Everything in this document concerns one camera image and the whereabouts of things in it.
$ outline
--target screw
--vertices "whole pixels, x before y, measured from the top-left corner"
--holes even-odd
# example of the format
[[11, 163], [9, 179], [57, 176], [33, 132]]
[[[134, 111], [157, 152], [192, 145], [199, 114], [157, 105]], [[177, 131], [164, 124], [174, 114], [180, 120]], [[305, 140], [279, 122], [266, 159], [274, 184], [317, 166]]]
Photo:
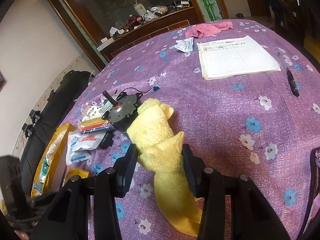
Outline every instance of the screw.
[[213, 173], [213, 168], [206, 167], [206, 168], [204, 168], [203, 171], [204, 171], [204, 173], [211, 174], [211, 173]]
[[114, 173], [116, 170], [112, 167], [106, 168], [106, 174], [112, 174]]
[[77, 181], [77, 180], [79, 180], [79, 179], [80, 179], [80, 176], [79, 176], [79, 175], [74, 175], [74, 176], [71, 177], [70, 180], [71, 180], [72, 182], [75, 182], [75, 181]]
[[246, 174], [246, 173], [245, 173], [245, 174], [241, 174], [241, 175], [240, 175], [240, 179], [241, 179], [241, 180], [244, 180], [244, 181], [248, 181], [248, 180], [249, 180], [249, 175]]

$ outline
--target purple bedsheet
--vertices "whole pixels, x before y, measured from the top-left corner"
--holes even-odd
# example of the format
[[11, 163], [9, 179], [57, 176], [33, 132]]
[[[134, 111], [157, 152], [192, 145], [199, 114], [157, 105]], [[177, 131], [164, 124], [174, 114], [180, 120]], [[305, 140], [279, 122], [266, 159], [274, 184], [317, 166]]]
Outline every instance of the purple bedsheet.
[[[101, 103], [104, 90], [113, 94], [127, 87], [147, 91], [159, 86], [158, 91], [142, 100], [157, 98], [174, 107], [170, 126], [175, 132], [185, 132], [184, 142], [207, 166], [224, 175], [250, 174], [290, 237], [296, 239], [308, 202], [309, 155], [320, 146], [320, 74], [272, 30], [250, 20], [230, 21], [233, 30], [195, 39], [191, 53], [172, 47], [176, 39], [185, 38], [186, 28], [161, 34], [120, 53], [84, 91], [64, 122], [76, 125], [87, 105]], [[286, 55], [300, 90], [299, 98], [291, 93], [283, 66], [281, 72], [202, 79], [196, 43], [246, 35], [276, 60], [276, 52]], [[115, 134], [113, 147], [93, 150], [91, 161], [75, 166], [92, 175], [112, 166], [130, 144], [119, 132]], [[153, 175], [137, 166], [126, 197], [116, 199], [123, 239], [195, 239], [176, 231], [160, 212]], [[229, 210], [226, 218], [229, 228]], [[92, 210], [88, 226], [89, 239], [93, 240]]]

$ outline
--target cable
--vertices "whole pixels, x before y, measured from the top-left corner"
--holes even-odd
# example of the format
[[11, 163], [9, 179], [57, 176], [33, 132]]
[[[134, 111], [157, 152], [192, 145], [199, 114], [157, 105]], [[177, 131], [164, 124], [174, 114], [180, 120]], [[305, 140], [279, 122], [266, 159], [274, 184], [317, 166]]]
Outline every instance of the cable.
[[[22, 144], [23, 144], [23, 152], [24, 152], [25, 147], [24, 147], [23, 134], [22, 134]], [[27, 163], [28, 163], [28, 165], [29, 165], [29, 169], [30, 169], [30, 173], [31, 173], [31, 177], [32, 177], [31, 166], [30, 166], [30, 163], [29, 163], [29, 161], [28, 161], [27, 154], [25, 154], [25, 157], [26, 157]]]
[[134, 89], [134, 90], [136, 90], [136, 91], [138, 91], [138, 92], [140, 92], [140, 93], [142, 93], [142, 94], [145, 94], [145, 93], [149, 93], [149, 92], [150, 92], [151, 90], [153, 90], [154, 88], [155, 88], [155, 87], [151, 88], [150, 90], [148, 90], [148, 91], [146, 91], [146, 92], [142, 92], [142, 91], [140, 91], [140, 90], [138, 90], [138, 89], [136, 89], [136, 88], [129, 87], [129, 88], [126, 88], [126, 89], [122, 90], [121, 93], [124, 92], [124, 91], [126, 91], [127, 89]]

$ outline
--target notebook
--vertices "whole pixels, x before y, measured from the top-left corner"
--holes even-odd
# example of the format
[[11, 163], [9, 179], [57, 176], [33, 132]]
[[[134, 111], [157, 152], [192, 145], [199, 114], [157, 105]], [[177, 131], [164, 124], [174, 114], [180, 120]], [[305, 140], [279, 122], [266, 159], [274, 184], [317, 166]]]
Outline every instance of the notebook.
[[279, 63], [250, 36], [197, 46], [202, 77], [206, 80], [281, 71]]

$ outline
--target pink towel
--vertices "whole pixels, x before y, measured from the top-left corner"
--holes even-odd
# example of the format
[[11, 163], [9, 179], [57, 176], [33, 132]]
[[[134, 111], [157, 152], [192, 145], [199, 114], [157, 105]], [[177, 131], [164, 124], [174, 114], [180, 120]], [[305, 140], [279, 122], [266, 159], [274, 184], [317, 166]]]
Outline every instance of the pink towel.
[[220, 23], [203, 23], [197, 26], [191, 27], [186, 31], [186, 38], [205, 38], [216, 35], [221, 31], [233, 29], [232, 22], [220, 22]]

